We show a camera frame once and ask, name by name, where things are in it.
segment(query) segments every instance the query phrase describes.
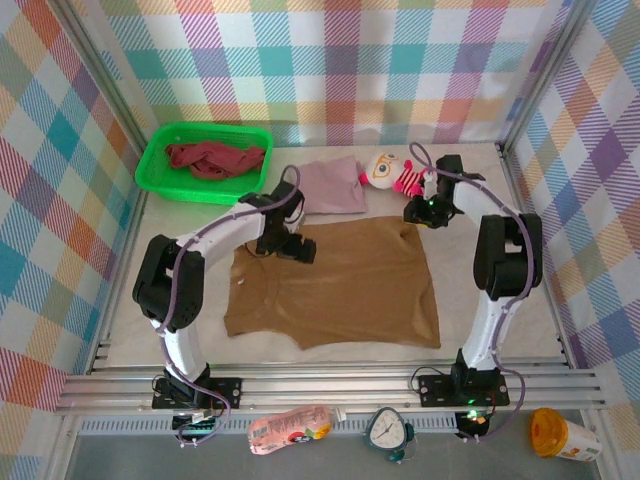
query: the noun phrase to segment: green plastic basket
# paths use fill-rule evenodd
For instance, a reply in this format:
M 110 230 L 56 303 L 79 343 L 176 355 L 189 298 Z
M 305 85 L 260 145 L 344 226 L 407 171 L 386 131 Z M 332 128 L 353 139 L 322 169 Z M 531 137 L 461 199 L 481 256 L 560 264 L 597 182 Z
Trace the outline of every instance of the green plastic basket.
M 203 180 L 191 175 L 188 168 L 171 168 L 167 145 L 221 142 L 241 148 L 262 147 L 266 150 L 261 171 L 250 171 L 226 180 Z M 257 127 L 218 125 L 214 123 L 176 122 L 160 127 L 153 134 L 136 169 L 136 183 L 143 190 L 182 202 L 204 202 L 233 205 L 240 197 L 258 192 L 264 185 L 271 161 L 273 137 Z

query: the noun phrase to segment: pink cloth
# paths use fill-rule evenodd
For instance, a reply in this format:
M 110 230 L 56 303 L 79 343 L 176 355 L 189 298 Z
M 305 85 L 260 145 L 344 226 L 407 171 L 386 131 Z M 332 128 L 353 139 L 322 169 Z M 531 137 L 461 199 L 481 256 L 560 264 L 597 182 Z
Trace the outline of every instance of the pink cloth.
M 312 162 L 300 169 L 305 213 L 363 213 L 364 191 L 358 181 L 358 162 L 351 155 L 329 162 Z
M 189 167 L 194 177 L 224 180 L 259 170 L 264 161 L 264 148 L 249 147 L 246 151 L 220 142 L 169 145 L 165 149 L 172 168 Z

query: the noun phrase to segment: plush doll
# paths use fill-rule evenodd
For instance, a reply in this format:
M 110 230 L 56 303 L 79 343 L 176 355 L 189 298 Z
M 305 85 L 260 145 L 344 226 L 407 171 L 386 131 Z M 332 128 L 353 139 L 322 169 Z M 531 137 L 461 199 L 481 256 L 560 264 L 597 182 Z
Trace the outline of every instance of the plush doll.
M 359 179 L 362 185 L 368 184 L 382 190 L 393 188 L 396 192 L 412 197 L 424 192 L 421 186 L 424 172 L 425 170 L 414 170 L 411 160 L 401 162 L 394 154 L 383 153 L 374 155 L 365 165 Z

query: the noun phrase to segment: maroon towel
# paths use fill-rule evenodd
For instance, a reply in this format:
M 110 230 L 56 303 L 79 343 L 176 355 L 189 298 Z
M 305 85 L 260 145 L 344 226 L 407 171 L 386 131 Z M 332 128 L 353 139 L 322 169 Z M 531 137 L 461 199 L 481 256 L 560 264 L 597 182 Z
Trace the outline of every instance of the maroon towel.
M 220 142 L 202 142 L 169 145 L 165 152 L 172 168 L 189 167 L 194 177 L 224 180 L 262 168 L 265 149 L 249 147 L 244 151 Z

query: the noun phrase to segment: doll face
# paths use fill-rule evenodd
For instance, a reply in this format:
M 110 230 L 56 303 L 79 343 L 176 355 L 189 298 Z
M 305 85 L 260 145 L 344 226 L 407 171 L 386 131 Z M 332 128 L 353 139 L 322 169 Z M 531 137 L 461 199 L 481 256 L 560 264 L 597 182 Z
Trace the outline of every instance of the doll face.
M 383 153 L 373 157 L 360 175 L 360 183 L 376 188 L 387 189 L 397 180 L 402 168 L 396 163 L 398 158 L 392 153 Z

